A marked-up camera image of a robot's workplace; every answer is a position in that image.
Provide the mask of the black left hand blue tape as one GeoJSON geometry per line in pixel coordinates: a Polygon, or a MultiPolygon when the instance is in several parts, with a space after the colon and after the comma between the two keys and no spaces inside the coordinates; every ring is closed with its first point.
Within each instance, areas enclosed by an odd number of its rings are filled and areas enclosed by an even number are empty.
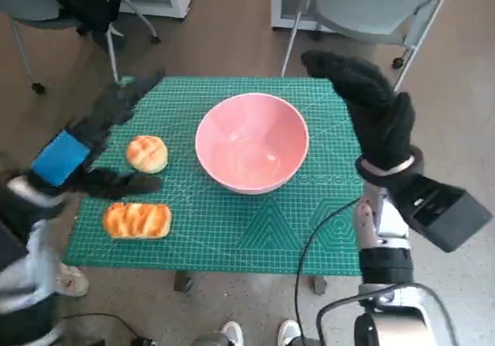
{"type": "Polygon", "coordinates": [[[163,70],[138,77],[128,84],[106,87],[91,109],[69,122],[34,159],[28,180],[50,194],[79,192],[106,200],[158,191],[157,176],[119,173],[94,162],[108,147],[111,131],[135,114],[135,107],[164,78],[163,70]]]}

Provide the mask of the black knitted gloved right hand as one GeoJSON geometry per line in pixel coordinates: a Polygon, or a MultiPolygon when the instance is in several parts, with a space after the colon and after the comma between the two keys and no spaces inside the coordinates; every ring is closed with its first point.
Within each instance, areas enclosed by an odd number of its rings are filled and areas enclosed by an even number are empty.
{"type": "Polygon", "coordinates": [[[301,60],[310,77],[330,81],[344,100],[366,161],[385,171],[410,158],[415,122],[411,99],[395,92],[376,65],[317,50],[304,52],[301,60]]]}

